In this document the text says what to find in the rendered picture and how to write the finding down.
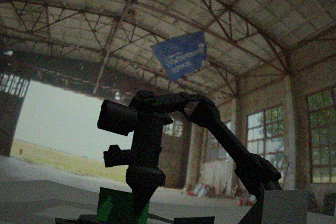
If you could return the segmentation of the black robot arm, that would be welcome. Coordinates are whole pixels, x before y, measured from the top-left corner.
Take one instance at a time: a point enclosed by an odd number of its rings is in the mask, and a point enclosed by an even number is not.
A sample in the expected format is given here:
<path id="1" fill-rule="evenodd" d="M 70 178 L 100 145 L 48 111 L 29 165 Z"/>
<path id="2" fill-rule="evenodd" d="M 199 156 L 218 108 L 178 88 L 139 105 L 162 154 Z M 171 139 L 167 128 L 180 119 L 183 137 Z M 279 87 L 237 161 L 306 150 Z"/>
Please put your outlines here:
<path id="1" fill-rule="evenodd" d="M 189 101 L 199 101 L 191 115 L 184 110 Z M 250 153 L 220 119 L 215 103 L 201 94 L 180 92 L 155 95 L 152 91 L 140 90 L 129 106 L 105 99 L 97 127 L 124 136 L 134 131 L 133 138 L 161 142 L 163 126 L 173 124 L 168 113 L 175 111 L 182 112 L 188 121 L 209 129 L 235 161 L 235 174 L 257 200 L 264 191 L 282 190 L 278 183 L 282 177 L 280 172 L 265 158 Z M 130 168 L 137 165 L 135 144 L 129 150 L 121 150 L 118 144 L 110 145 L 103 154 L 106 168 L 118 165 L 129 165 Z"/>

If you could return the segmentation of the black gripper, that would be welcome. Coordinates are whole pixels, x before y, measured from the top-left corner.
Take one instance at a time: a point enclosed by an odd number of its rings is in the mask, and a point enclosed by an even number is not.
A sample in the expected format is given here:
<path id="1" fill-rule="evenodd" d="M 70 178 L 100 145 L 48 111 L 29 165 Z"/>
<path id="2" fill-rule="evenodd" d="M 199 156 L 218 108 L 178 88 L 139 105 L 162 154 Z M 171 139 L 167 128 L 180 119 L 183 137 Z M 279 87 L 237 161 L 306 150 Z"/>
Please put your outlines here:
<path id="1" fill-rule="evenodd" d="M 137 147 L 136 166 L 128 167 L 126 183 L 132 189 L 134 215 L 139 216 L 159 186 L 165 186 L 165 174 L 158 168 L 161 143 L 133 138 L 131 149 Z"/>

